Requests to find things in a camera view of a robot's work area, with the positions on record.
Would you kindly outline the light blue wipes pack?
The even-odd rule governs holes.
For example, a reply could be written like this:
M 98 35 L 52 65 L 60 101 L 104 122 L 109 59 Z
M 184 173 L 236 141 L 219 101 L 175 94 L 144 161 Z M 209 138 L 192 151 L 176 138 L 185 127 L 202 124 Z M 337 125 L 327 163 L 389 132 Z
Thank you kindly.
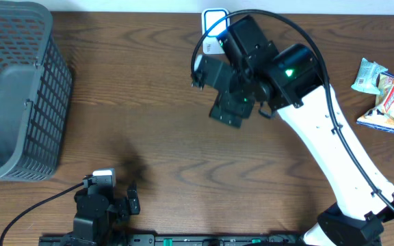
M 386 72 L 387 70 L 387 68 L 374 61 L 370 62 L 362 58 L 358 74 L 351 88 L 357 92 L 379 95 L 380 90 L 377 86 L 377 80 L 380 73 Z

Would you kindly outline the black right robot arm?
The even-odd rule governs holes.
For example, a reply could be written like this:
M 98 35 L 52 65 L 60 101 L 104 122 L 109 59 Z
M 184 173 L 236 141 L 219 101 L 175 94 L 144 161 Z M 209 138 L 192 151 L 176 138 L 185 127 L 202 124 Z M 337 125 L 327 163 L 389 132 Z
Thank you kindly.
M 394 219 L 394 185 L 374 165 L 341 113 L 325 61 L 311 37 L 279 51 L 253 10 L 202 13 L 202 37 L 191 59 L 192 83 L 218 95 L 210 116 L 240 127 L 256 103 L 266 118 L 279 115 L 317 161 L 336 202 L 299 239 L 299 245 L 379 245 Z

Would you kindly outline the yellow snack bag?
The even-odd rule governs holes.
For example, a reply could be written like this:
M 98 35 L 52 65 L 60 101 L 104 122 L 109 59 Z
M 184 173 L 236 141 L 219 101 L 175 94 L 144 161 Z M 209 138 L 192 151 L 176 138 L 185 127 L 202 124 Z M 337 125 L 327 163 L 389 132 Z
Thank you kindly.
M 394 134 L 394 75 L 382 72 L 379 75 L 375 107 L 361 115 L 356 123 L 379 131 Z

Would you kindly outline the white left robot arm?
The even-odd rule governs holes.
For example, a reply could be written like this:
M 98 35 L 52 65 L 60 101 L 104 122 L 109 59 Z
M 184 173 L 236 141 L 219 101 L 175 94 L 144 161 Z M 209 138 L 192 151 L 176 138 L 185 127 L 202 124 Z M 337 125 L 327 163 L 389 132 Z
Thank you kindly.
M 115 225 L 141 211 L 135 182 L 122 198 L 114 197 L 113 185 L 94 184 L 77 194 L 76 204 L 73 230 L 62 237 L 60 245 L 106 245 Z

